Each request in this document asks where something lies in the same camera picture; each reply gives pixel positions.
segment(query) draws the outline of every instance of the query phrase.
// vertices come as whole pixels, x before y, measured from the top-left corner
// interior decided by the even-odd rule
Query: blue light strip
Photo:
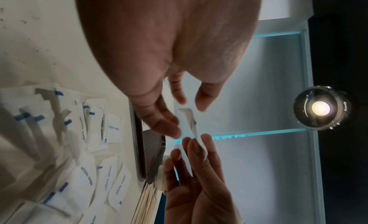
[[[300,34],[300,32],[259,34],[259,35],[254,35],[252,38],[265,38],[265,37],[283,36],[283,35],[291,35],[291,34]]]
[[[307,129],[282,129],[278,131],[263,131],[263,132],[247,133],[247,134],[212,136],[212,139],[213,140],[236,139],[236,138],[242,138],[242,137],[252,137],[252,136],[270,135],[270,134],[285,134],[285,133],[302,132],[302,131],[308,131],[308,130]],[[176,144],[181,144],[181,141],[182,139],[177,140]]]

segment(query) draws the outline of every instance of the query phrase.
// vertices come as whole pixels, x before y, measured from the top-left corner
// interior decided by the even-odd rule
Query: spotlight
[[[331,87],[314,86],[297,96],[294,114],[309,129],[333,129],[352,116],[350,95]]]

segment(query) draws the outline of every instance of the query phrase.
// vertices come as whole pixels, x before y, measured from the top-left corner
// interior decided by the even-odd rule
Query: hand
[[[179,149],[171,152],[164,164],[167,198],[166,224],[186,223],[238,223],[237,209],[225,185],[221,161],[209,134],[201,136],[208,150],[204,159],[203,150],[196,139],[186,137],[182,144],[188,155],[193,177],[189,175]],[[180,185],[178,185],[174,166]]]
[[[76,0],[98,63],[152,130],[180,137],[162,93],[186,103],[182,78],[200,81],[205,111],[238,66],[256,28],[261,0]]]

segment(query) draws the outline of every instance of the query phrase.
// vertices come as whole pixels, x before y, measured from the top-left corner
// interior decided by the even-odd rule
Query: dark background
[[[319,132],[327,224],[368,223],[368,0],[313,0],[314,85],[353,93],[355,121]]]

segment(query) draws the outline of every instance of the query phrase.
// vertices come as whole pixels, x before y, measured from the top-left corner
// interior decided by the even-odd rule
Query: light bulb
[[[330,113],[331,107],[323,101],[316,101],[312,104],[312,111],[318,116],[326,116]]]

